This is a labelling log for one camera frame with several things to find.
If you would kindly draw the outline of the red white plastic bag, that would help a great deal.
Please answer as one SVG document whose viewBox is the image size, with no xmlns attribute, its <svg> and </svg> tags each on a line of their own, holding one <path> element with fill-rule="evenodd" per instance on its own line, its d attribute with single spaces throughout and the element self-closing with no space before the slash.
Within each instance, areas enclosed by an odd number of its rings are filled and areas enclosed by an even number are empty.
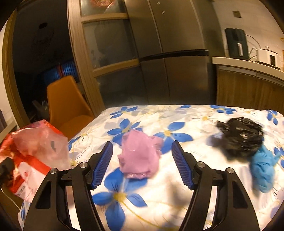
<svg viewBox="0 0 284 231">
<path fill-rule="evenodd" d="M 8 134 L 1 144 L 1 161 L 6 157 L 15 164 L 8 188 L 28 202 L 52 168 L 70 168 L 68 138 L 46 120 Z"/>
</svg>

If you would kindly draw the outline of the blue plastic glove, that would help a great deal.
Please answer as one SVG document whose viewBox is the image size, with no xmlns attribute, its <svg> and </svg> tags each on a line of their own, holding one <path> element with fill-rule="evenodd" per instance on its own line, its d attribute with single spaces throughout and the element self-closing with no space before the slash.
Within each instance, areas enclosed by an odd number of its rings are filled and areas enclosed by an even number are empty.
<svg viewBox="0 0 284 231">
<path fill-rule="evenodd" d="M 262 193 L 268 193 L 274 184 L 274 166 L 283 154 L 283 148 L 274 147 L 273 152 L 262 145 L 252 156 L 249 164 L 253 186 Z"/>
</svg>

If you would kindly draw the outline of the pink plastic bag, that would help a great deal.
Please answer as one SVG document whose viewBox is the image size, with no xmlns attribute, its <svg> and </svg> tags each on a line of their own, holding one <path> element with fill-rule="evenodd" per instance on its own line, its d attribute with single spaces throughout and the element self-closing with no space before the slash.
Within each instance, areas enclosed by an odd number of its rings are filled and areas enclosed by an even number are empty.
<svg viewBox="0 0 284 231">
<path fill-rule="evenodd" d="M 128 179 L 150 178 L 159 170 L 162 138 L 131 130 L 122 137 L 119 168 Z"/>
</svg>

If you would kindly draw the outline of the floral blue white tablecloth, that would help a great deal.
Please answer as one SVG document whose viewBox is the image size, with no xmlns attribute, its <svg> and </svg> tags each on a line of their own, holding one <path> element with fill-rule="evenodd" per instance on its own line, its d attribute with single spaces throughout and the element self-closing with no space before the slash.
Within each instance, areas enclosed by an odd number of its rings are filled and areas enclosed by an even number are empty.
<svg viewBox="0 0 284 231">
<path fill-rule="evenodd" d="M 283 230 L 283 115 L 219 105 L 103 111 L 69 141 L 24 230 Z"/>
</svg>

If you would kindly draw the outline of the orange chair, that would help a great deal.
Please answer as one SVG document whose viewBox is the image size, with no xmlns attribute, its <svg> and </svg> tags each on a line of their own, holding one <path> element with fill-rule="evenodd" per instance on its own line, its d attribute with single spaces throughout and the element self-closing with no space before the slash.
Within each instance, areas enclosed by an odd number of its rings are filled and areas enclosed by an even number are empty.
<svg viewBox="0 0 284 231">
<path fill-rule="evenodd" d="M 66 76 L 49 84 L 47 98 L 49 122 L 69 140 L 95 119 L 73 76 Z"/>
</svg>

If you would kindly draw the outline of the wooden lower cabinets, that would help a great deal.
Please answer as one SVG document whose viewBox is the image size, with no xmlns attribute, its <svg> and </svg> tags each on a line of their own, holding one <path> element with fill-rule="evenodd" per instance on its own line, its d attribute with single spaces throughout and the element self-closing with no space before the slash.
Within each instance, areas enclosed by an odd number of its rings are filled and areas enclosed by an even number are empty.
<svg viewBox="0 0 284 231">
<path fill-rule="evenodd" d="M 283 114 L 282 79 L 231 66 L 216 65 L 216 69 L 218 105 Z"/>
</svg>

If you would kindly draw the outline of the white rice cooker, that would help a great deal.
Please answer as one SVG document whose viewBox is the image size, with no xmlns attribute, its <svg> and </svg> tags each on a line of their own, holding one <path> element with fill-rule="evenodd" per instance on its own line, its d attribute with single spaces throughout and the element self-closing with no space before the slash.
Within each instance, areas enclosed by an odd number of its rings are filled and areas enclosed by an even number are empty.
<svg viewBox="0 0 284 231">
<path fill-rule="evenodd" d="M 256 62 L 280 70 L 278 53 L 268 48 L 256 49 Z"/>
</svg>

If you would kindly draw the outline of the black air fryer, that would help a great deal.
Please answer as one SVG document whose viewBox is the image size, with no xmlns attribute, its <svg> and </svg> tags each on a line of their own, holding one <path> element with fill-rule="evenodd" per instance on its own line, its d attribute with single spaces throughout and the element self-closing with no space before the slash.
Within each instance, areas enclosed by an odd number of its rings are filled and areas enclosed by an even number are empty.
<svg viewBox="0 0 284 231">
<path fill-rule="evenodd" d="M 230 58 L 249 60 L 245 31 L 238 28 L 226 28 L 225 35 Z"/>
</svg>

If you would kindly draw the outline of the wooden glass door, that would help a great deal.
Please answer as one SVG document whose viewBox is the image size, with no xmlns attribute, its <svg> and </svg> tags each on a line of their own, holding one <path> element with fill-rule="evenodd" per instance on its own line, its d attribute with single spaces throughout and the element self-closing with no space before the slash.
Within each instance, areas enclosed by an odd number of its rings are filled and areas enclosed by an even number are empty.
<svg viewBox="0 0 284 231">
<path fill-rule="evenodd" d="M 72 52 L 87 102 L 98 116 L 138 114 L 148 103 L 125 1 L 68 1 Z"/>
</svg>

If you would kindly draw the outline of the dark grey refrigerator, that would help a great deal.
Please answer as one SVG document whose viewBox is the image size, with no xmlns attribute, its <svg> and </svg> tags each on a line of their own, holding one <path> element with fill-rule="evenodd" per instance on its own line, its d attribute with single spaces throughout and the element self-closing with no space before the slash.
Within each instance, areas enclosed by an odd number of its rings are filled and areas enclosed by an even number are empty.
<svg viewBox="0 0 284 231">
<path fill-rule="evenodd" d="M 126 1 L 150 104 L 215 104 L 224 55 L 212 1 Z"/>
</svg>

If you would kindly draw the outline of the wall socket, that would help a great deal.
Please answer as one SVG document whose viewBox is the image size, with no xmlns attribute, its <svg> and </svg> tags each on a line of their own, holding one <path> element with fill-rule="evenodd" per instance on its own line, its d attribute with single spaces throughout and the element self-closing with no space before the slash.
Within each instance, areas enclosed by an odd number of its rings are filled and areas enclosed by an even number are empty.
<svg viewBox="0 0 284 231">
<path fill-rule="evenodd" d="M 240 11 L 233 11 L 233 15 L 234 15 L 235 18 L 241 18 Z"/>
</svg>

